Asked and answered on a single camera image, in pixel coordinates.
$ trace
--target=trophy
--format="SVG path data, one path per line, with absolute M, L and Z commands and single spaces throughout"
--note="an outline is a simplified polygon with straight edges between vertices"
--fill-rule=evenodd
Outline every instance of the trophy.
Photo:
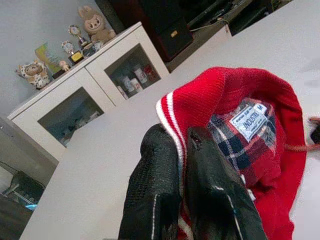
M 73 63 L 73 65 L 84 59 L 84 56 L 80 51 L 74 52 L 74 46 L 70 41 L 64 41 L 61 44 L 61 47 L 67 54 L 71 54 L 68 59 Z
M 75 36 L 79 39 L 78 44 L 81 49 L 84 49 L 84 47 L 89 44 L 87 40 L 81 36 L 81 30 L 77 25 L 70 25 L 68 31 L 72 36 Z
M 81 36 L 81 30 L 77 25 L 75 24 L 70 25 L 68 31 L 72 36 L 75 36 L 79 39 L 78 44 L 82 50 L 82 54 L 85 57 L 89 57 L 96 52 L 95 49 L 93 48 L 92 42 L 88 42 L 84 37 Z

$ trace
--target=teddy bear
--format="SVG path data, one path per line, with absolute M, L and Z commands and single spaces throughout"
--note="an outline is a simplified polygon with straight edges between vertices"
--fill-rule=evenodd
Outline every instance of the teddy bear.
M 16 72 L 20 77 L 27 79 L 27 81 L 34 85 L 36 89 L 42 89 L 50 82 L 48 69 L 42 62 L 39 62 L 38 60 L 35 60 L 30 64 L 25 64 L 22 66 L 19 65 Z

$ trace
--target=black speaker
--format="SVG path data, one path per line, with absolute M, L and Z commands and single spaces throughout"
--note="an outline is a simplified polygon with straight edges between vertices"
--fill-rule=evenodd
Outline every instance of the black speaker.
M 125 30 L 125 26 L 108 0 L 95 0 L 95 3 L 117 34 Z
M 125 27 L 142 22 L 161 58 L 168 62 L 193 37 L 177 0 L 109 0 Z

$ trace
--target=wall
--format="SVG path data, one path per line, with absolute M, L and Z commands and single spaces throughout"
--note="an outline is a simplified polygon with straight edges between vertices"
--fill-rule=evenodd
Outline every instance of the wall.
M 0 161 L 47 185 L 58 161 L 11 121 L 0 117 Z M 13 175 L 12 168 L 0 162 Z
M 67 59 L 61 43 L 76 37 L 68 33 L 71 24 L 83 30 L 78 6 L 89 5 L 99 10 L 94 0 L 0 0 L 0 115 L 7 116 L 36 90 L 15 73 L 18 65 L 36 59 L 35 49 L 48 42 L 55 53 Z

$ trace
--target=white table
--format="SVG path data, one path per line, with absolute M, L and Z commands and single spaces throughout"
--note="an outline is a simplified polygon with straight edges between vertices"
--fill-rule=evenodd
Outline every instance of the white table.
M 130 98 L 74 134 L 21 240 L 117 238 L 128 179 L 140 143 L 159 122 L 155 104 L 212 66 L 264 68 L 292 84 L 304 112 L 320 115 L 320 1 L 295 0 L 225 45 L 209 40 L 168 78 Z M 291 218 L 293 239 L 320 236 L 320 157 L 308 154 Z

